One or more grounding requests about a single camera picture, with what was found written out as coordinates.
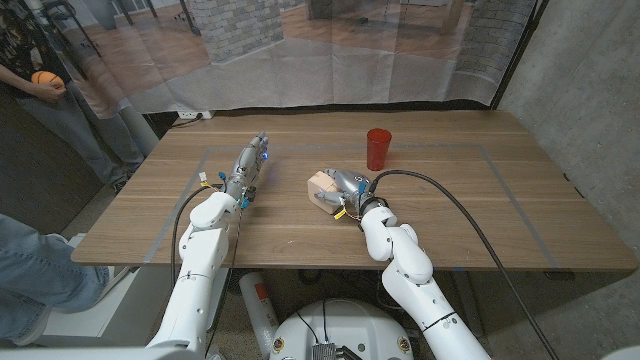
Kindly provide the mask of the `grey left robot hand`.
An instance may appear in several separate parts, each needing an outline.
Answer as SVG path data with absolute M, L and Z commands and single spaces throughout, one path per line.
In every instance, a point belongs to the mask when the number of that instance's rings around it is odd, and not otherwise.
M 233 197 L 242 208 L 252 202 L 256 182 L 264 161 L 268 158 L 268 137 L 258 133 L 241 151 L 224 185 L 224 192 Z

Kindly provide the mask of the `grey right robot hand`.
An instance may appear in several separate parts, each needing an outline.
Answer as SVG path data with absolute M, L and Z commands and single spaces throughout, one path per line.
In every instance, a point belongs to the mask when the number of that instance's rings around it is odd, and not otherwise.
M 335 183 L 336 190 L 318 190 L 314 197 L 332 206 L 352 204 L 358 215 L 366 214 L 373 207 L 386 206 L 385 201 L 379 200 L 368 191 L 370 180 L 357 172 L 349 170 L 325 169 Z

